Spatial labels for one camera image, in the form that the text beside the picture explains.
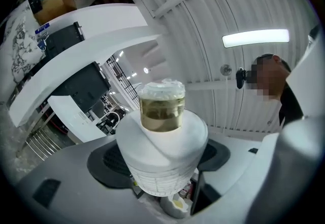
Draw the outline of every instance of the gray floor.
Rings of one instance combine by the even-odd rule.
[[[44,131],[52,139],[55,139],[60,147],[73,145],[70,139],[54,133],[49,127],[46,127]],[[0,104],[0,163],[4,174],[12,185],[15,185],[42,162],[28,146],[24,148],[19,158],[16,157],[16,151],[23,142],[23,134],[24,130],[13,125],[7,106]]]

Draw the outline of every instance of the black machine part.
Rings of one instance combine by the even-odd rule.
[[[324,122],[324,116],[307,118],[292,122],[282,130],[270,170],[250,208],[246,223],[267,224],[280,220],[288,223],[289,218],[297,218],[297,214],[309,212],[312,216],[311,211],[317,211],[317,208],[307,207],[310,204],[314,206],[312,200],[321,194],[313,187],[319,183],[319,167],[324,159]]]
[[[243,68],[239,68],[236,72],[236,81],[237,81],[237,87],[241,89],[244,86],[246,80],[246,70]]]

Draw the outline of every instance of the fluorescent light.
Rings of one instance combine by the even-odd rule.
[[[245,31],[222,37],[225,48],[254,43],[287,43],[289,32],[286,29]]]

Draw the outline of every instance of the white machine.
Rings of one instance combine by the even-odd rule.
[[[287,79],[306,118],[262,143],[209,135],[184,223],[272,223],[307,188],[325,149],[323,41],[319,36]],[[49,157],[17,190],[46,223],[162,223],[138,201],[130,174],[116,141],[103,137]]]

